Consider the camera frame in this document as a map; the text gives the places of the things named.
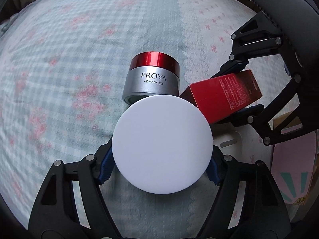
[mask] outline bedsheet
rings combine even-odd
[[[236,0],[37,0],[24,8],[0,38],[0,193],[17,219],[27,227],[53,161],[78,161],[107,143],[127,108],[122,90],[136,54],[173,56],[183,91],[218,72],[230,35],[254,14]],[[290,79],[280,56],[247,68],[263,94],[255,104],[268,105]],[[250,126],[223,128],[241,134],[239,160],[270,166],[272,148]],[[204,174],[183,191],[154,195],[117,169],[101,187],[122,236],[143,239],[194,237],[217,189]],[[75,198],[88,226],[76,183]]]

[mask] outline white disc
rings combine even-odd
[[[115,163],[139,189],[156,194],[181,191],[205,172],[213,135],[193,104],[171,95],[154,95],[130,106],[112,138]]]

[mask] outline red jar lid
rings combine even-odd
[[[136,55],[131,61],[130,70],[144,66],[164,68],[176,74],[178,78],[180,75],[180,66],[178,62],[171,56],[161,52],[150,51]]]

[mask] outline silver screw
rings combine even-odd
[[[230,162],[232,160],[232,156],[230,155],[225,155],[224,156],[224,160],[227,161],[227,162]]]
[[[281,38],[278,37],[277,39],[275,39],[275,42],[276,42],[277,45],[280,45],[281,44]]]
[[[296,83],[300,83],[301,82],[301,76],[299,74],[296,74],[294,79],[295,79]]]
[[[53,165],[54,165],[54,166],[59,166],[61,163],[62,163],[61,160],[55,160],[54,163],[53,163]]]
[[[253,116],[249,116],[249,117],[247,118],[247,122],[248,122],[249,124],[253,123],[253,122],[254,122],[254,117],[253,117]]]
[[[87,159],[88,161],[92,161],[94,159],[94,155],[87,155],[85,159]]]
[[[270,138],[269,137],[265,137],[264,144],[265,145],[269,145],[270,144]]]

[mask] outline gingham pattern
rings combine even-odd
[[[235,0],[37,0],[20,12],[0,38],[0,192],[19,221],[28,225],[54,160],[78,161],[111,137],[127,108],[122,90],[136,54],[176,58],[183,91],[218,71],[230,34],[253,15]],[[249,68],[265,105],[289,80],[278,56],[252,60]],[[250,127],[237,130],[242,160],[254,155],[269,165],[271,148]],[[122,235],[152,239],[195,236],[216,191],[203,175],[184,191],[153,195],[117,170],[102,186]]]

